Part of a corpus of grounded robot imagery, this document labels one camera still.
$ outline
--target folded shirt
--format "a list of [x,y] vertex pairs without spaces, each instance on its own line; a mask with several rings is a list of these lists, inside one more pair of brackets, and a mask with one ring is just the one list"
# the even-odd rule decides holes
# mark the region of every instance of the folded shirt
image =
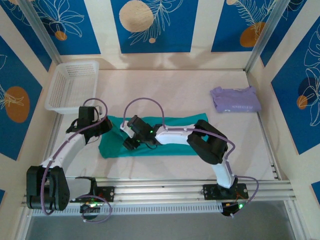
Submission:
[[261,104],[253,86],[245,89],[223,89],[219,86],[211,90],[210,93],[218,113],[258,112],[261,110]]

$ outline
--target beige circle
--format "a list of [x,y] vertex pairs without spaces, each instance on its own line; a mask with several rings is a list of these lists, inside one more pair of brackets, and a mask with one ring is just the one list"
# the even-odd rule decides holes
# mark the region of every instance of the beige circle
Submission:
[[226,0],[226,4],[228,4],[228,5],[233,5],[236,2],[238,2],[238,0]]
[[119,18],[122,26],[132,33],[147,30],[154,22],[151,9],[139,0],[128,1],[121,8]]
[[152,38],[149,39],[149,43],[154,44],[155,42],[156,42],[155,38],[152,37]]
[[10,3],[14,4],[14,5],[18,5],[17,0],[8,0]]

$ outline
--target green cloth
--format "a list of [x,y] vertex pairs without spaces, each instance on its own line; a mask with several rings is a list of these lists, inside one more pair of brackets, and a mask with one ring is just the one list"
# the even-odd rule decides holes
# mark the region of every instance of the green cloth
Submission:
[[[189,145],[182,144],[166,144],[160,145],[156,149],[150,149],[145,144],[141,144],[137,149],[129,151],[124,146],[124,140],[128,137],[125,132],[120,131],[120,125],[123,122],[122,117],[108,116],[113,124],[111,131],[102,135],[99,145],[100,154],[103,158],[118,158],[128,156],[172,156],[172,155],[197,155],[196,152]],[[208,121],[207,115],[201,113],[194,116],[183,118],[166,117],[165,124],[168,126],[187,126],[197,123],[198,120],[203,119]],[[161,117],[147,116],[142,118],[143,121],[154,126],[162,123]]]

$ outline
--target white table surface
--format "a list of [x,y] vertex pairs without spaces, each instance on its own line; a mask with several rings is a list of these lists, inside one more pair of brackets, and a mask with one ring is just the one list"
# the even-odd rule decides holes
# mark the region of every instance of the white table surface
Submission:
[[[247,76],[243,71],[225,70],[101,70],[96,97],[106,102],[109,116],[122,117],[126,105],[139,97],[158,101],[166,117],[206,113],[209,123],[236,145],[229,157],[233,172],[258,180],[273,180],[257,115],[217,113],[210,90],[218,86],[246,88]],[[161,111],[155,103],[141,100],[132,104],[127,111],[127,117],[135,114],[139,117],[160,117]],[[66,129],[77,117],[77,114],[63,116],[54,149],[61,144]],[[105,159],[99,153],[99,144],[100,140],[85,146],[71,163],[66,175],[119,179],[215,179],[212,168],[196,155]]]

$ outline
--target white basket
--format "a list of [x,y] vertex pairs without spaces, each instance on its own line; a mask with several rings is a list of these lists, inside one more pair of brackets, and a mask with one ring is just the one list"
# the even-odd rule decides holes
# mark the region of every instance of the white basket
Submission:
[[96,96],[99,73],[97,61],[59,64],[53,74],[44,107],[59,114],[76,114],[84,101]]

